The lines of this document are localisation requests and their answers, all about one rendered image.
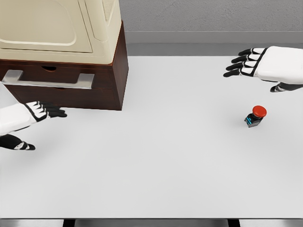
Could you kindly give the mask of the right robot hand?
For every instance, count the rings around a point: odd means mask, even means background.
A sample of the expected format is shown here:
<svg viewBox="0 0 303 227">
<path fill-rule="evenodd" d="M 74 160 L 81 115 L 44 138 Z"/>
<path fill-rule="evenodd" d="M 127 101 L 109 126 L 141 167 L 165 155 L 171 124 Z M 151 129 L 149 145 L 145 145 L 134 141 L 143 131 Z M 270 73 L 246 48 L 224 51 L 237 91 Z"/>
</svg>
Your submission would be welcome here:
<svg viewBox="0 0 303 227">
<path fill-rule="evenodd" d="M 303 88 L 303 49 L 270 46 L 239 52 L 226 68 L 225 78 L 247 76 L 276 82 L 270 92 L 294 91 Z"/>
</svg>

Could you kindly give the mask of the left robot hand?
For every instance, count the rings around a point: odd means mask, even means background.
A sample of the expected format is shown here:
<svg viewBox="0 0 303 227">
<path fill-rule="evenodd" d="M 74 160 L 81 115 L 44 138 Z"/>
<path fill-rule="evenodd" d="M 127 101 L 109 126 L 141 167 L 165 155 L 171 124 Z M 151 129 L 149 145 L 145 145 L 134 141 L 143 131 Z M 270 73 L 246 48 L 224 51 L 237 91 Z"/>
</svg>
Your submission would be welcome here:
<svg viewBox="0 0 303 227">
<path fill-rule="evenodd" d="M 64 118 L 67 114 L 60 107 L 48 102 L 33 101 L 0 108 L 0 148 L 35 150 L 34 145 L 10 133 L 54 117 Z"/>
</svg>

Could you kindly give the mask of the brown cabinet with cream top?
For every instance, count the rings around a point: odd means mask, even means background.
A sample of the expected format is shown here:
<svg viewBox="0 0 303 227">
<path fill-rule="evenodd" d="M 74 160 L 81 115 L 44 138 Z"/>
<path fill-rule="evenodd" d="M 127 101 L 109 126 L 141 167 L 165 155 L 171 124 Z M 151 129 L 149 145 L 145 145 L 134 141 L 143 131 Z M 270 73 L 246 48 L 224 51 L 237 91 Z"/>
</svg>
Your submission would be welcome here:
<svg viewBox="0 0 303 227">
<path fill-rule="evenodd" d="M 119 0 L 0 0 L 0 59 L 111 65 L 122 107 L 129 68 Z"/>
</svg>

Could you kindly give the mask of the red button switch black base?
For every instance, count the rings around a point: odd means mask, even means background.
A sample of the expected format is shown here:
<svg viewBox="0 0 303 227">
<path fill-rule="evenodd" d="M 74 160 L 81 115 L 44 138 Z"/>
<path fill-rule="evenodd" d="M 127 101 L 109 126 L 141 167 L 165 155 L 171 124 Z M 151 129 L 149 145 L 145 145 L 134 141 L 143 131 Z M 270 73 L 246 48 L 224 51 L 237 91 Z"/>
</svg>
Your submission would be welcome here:
<svg viewBox="0 0 303 227">
<path fill-rule="evenodd" d="M 249 128 L 259 125 L 263 118 L 267 115 L 267 110 L 263 106 L 256 105 L 252 108 L 252 112 L 244 119 Z"/>
</svg>

